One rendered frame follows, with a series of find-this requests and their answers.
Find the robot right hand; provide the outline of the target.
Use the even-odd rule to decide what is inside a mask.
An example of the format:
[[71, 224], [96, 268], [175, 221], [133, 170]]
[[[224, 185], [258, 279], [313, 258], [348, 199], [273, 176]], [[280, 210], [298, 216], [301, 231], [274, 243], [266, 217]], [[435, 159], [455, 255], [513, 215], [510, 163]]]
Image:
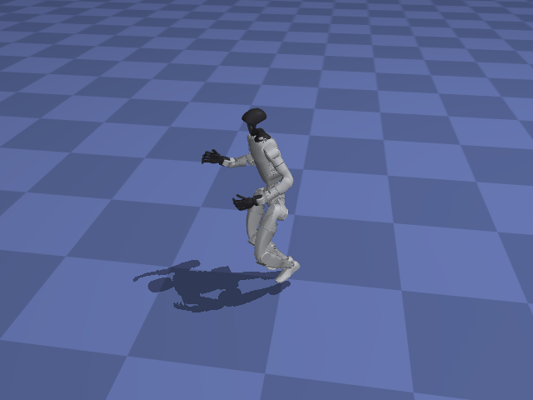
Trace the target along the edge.
[[[206, 151], [202, 158], [202, 164], [203, 163], [219, 163], [220, 165], [223, 164], [224, 160], [230, 161], [231, 159], [229, 157], [221, 156], [219, 153], [217, 153], [216, 150], [212, 149], [213, 152]], [[207, 154], [208, 153], [208, 154]], [[211, 155], [209, 155], [211, 154]], [[207, 160], [204, 160], [207, 159]], [[223, 166], [223, 165], [222, 165]]]

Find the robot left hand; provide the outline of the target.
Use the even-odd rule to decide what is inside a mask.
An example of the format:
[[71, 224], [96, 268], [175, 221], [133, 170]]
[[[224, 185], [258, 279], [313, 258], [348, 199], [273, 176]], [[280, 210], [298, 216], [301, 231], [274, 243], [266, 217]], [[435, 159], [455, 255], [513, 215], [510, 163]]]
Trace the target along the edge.
[[256, 195], [256, 196], [253, 196], [253, 198], [251, 198], [251, 197], [243, 197], [243, 196], [240, 196], [240, 195], [237, 194], [237, 197], [242, 198], [242, 200], [235, 200], [233, 198], [232, 199], [233, 200], [233, 204], [235, 204], [235, 207], [238, 210], [242, 211], [242, 210], [246, 210], [246, 209], [252, 208], [254, 205], [259, 206], [257, 204], [256, 199], [262, 198], [262, 195], [261, 194], [260, 195]]

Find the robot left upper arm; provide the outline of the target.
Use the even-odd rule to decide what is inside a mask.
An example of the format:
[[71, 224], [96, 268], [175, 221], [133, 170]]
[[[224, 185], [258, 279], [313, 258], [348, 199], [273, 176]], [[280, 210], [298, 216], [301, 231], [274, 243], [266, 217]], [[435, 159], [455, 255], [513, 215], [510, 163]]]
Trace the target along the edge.
[[276, 146], [273, 146], [272, 144], [268, 144], [263, 148], [263, 151], [265, 152], [266, 159], [271, 162], [276, 171], [283, 176], [281, 181], [284, 178], [290, 178], [293, 184], [293, 176], [291, 175], [288, 167], [284, 163], [279, 149]]

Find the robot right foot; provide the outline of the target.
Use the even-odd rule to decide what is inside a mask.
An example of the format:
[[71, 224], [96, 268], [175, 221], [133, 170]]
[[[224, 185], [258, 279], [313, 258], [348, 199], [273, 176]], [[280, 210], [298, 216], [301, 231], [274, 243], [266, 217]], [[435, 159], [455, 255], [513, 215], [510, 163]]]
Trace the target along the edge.
[[[286, 260], [286, 259], [285, 259]], [[294, 261], [293, 258], [291, 256], [287, 257], [287, 261], [288, 262], [292, 262]], [[268, 270], [276, 270], [276, 269], [280, 269], [280, 268], [272, 268], [272, 267], [266, 267], [266, 269]]]

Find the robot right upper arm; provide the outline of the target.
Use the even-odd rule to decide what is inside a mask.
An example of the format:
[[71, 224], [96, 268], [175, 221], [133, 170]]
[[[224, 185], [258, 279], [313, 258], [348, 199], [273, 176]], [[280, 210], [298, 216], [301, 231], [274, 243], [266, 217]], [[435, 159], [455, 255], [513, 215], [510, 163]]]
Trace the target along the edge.
[[[247, 135], [247, 141], [249, 143], [249, 151], [250, 152], [251, 152], [251, 149], [250, 149], [250, 138], [251, 138], [251, 136], [252, 136], [251, 134]], [[251, 166], [255, 166], [256, 165], [254, 160], [253, 160], [253, 158], [252, 158], [252, 155], [250, 153], [246, 156], [246, 158], [247, 158], [247, 162], [249, 163], [249, 165], [251, 165]]]

